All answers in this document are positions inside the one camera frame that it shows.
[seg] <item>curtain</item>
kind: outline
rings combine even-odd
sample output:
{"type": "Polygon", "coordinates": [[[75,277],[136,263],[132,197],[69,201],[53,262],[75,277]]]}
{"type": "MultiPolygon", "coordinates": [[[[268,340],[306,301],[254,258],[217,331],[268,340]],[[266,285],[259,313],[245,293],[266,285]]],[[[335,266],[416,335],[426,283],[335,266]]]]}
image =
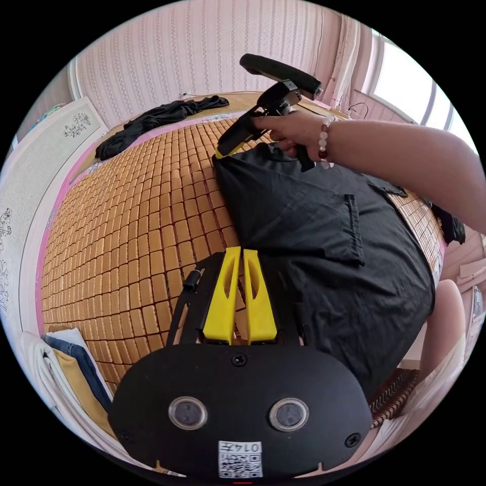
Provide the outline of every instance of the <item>curtain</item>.
{"type": "Polygon", "coordinates": [[[333,74],[321,97],[321,101],[331,107],[338,106],[341,98],[345,101],[346,96],[349,97],[348,102],[344,102],[343,106],[350,103],[351,77],[358,57],[360,31],[361,25],[357,20],[341,16],[341,31],[333,74]]]}

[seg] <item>beaded bracelet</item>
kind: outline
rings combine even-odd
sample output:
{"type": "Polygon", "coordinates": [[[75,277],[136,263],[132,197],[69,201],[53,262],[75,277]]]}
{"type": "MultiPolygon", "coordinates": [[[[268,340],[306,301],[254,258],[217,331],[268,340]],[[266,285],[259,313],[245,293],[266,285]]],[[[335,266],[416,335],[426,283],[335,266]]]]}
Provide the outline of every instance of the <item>beaded bracelet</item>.
{"type": "Polygon", "coordinates": [[[321,132],[319,133],[319,158],[322,166],[325,169],[330,169],[334,166],[332,162],[328,162],[328,153],[326,151],[327,143],[328,143],[328,130],[331,123],[335,120],[333,116],[324,116],[323,122],[321,126],[321,132]]]}

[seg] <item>blue jeans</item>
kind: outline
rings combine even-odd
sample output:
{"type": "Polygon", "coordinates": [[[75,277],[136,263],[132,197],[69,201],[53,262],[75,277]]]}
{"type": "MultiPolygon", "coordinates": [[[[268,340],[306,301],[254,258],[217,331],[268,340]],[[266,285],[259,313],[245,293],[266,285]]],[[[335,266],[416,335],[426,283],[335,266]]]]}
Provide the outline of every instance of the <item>blue jeans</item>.
{"type": "Polygon", "coordinates": [[[109,410],[111,408],[110,397],[106,393],[106,390],[103,388],[103,385],[98,378],[98,375],[96,374],[96,368],[91,361],[88,353],[86,353],[86,350],[82,346],[68,343],[52,336],[46,335],[43,336],[42,339],[51,348],[61,351],[62,353],[76,359],[77,364],[79,365],[83,376],[86,378],[86,381],[88,382],[88,385],[90,386],[93,395],[101,403],[101,406],[105,409],[105,411],[109,413],[109,410]]]}

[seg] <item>human arm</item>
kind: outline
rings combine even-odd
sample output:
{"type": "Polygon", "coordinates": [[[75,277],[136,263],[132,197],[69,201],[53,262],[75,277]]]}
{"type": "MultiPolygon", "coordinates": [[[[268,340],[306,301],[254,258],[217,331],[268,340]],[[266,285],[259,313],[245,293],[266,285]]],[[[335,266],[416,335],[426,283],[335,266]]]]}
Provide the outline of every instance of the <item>human arm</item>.
{"type": "MultiPolygon", "coordinates": [[[[295,144],[317,155],[322,118],[295,111],[256,119],[260,129],[295,156],[295,144]]],[[[328,161],[389,181],[432,201],[486,233],[486,179],[479,157],[444,130],[385,121],[337,121],[328,129],[328,161]]]]}

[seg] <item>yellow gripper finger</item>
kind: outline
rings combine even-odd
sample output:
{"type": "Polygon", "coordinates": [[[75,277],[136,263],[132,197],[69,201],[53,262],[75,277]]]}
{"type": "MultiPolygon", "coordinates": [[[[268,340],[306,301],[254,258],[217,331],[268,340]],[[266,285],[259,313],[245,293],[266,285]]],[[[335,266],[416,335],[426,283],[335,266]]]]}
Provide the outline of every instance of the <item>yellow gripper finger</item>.
{"type": "Polygon", "coordinates": [[[231,344],[236,311],[240,247],[226,249],[202,333],[209,341],[231,344]]]}
{"type": "Polygon", "coordinates": [[[258,252],[256,250],[243,250],[243,263],[248,344],[273,341],[277,336],[277,327],[258,259],[258,252]]]}

